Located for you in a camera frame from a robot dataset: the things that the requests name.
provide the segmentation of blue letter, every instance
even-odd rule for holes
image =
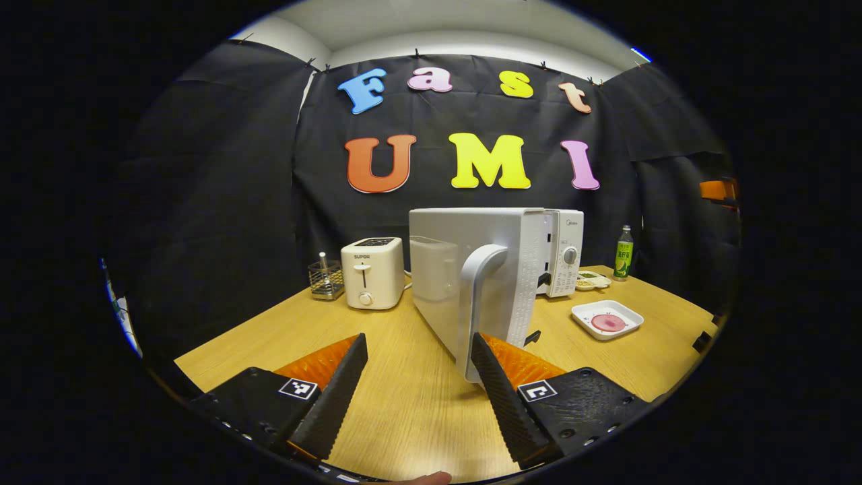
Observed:
[[[360,74],[353,79],[344,81],[338,86],[338,89],[347,91],[347,95],[353,100],[354,115],[358,115],[362,111],[369,110],[383,103],[383,97],[374,96],[372,91],[383,92],[383,81],[378,78],[382,78],[385,75],[386,71],[378,67],[377,69],[371,69],[371,71],[365,74]]]

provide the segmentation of black backdrop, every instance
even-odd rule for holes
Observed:
[[[407,86],[420,67],[441,67],[452,74],[450,92],[414,91]],[[344,81],[383,68],[383,103],[358,115],[337,87]],[[502,71],[523,72],[534,89],[531,98],[513,98],[500,89]],[[558,88],[572,82],[584,92],[590,114],[575,110]],[[531,186],[506,189],[495,183],[472,189],[455,188],[453,133],[473,133],[491,151],[500,135],[523,139],[524,170]],[[392,135],[416,137],[410,151],[410,176],[393,192],[367,194],[347,183],[347,150],[356,138],[380,140],[372,152],[372,171],[384,176],[392,169]],[[587,157],[601,187],[572,187],[572,162],[560,142],[575,140],[589,147]],[[408,211],[421,207],[549,207],[584,211],[582,263],[613,263],[615,241],[622,226],[640,232],[640,207],[635,172],[624,140],[601,89],[569,74],[543,70],[514,60],[472,55],[422,55],[368,60],[317,73],[303,104],[297,130],[294,176],[303,194],[305,227],[299,234],[303,260],[321,249],[337,252],[368,236],[408,237]],[[405,253],[405,267],[409,255]]]
[[[452,74],[451,91],[407,86],[415,69],[431,66]],[[374,68],[387,73],[384,100],[353,115],[353,102],[338,86]],[[502,71],[525,73],[534,95],[505,96],[497,77]],[[564,82],[584,92],[590,114],[569,104],[558,88]],[[476,134],[489,151],[500,135],[520,136],[531,186],[452,187],[457,155],[448,137],[459,132]],[[386,139],[403,134],[416,137],[407,182],[393,192],[351,189],[345,143],[378,139],[372,171],[385,176],[393,151]],[[560,146],[564,140],[589,147],[590,166],[601,184],[597,190],[572,187],[572,164]],[[633,275],[720,313],[731,300],[739,219],[701,199],[699,183],[721,176],[733,176],[724,147],[683,92],[652,64],[593,85],[540,66],[479,56],[368,60],[315,74],[303,105],[294,168],[297,207],[302,207],[300,259],[311,263],[320,250],[338,254],[363,237],[406,239],[408,211],[419,207],[577,209],[585,216],[582,264],[612,266],[615,241],[629,224],[637,249]],[[405,258],[409,268],[409,254]]]
[[[228,41],[141,119],[116,169],[105,260],[146,358],[172,361],[303,287],[290,154],[311,73]]]

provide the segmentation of white microwave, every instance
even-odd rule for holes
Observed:
[[[524,346],[536,294],[575,292],[581,211],[416,209],[409,213],[413,301],[469,382],[472,334]]]

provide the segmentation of white toaster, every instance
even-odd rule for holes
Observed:
[[[353,308],[385,310],[404,292],[400,237],[368,237],[341,248],[344,294]]]

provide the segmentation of utensil holder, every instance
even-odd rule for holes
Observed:
[[[311,298],[337,299],[344,293],[344,275],[341,272],[341,261],[327,260],[324,267],[319,261],[309,264],[309,284]]]

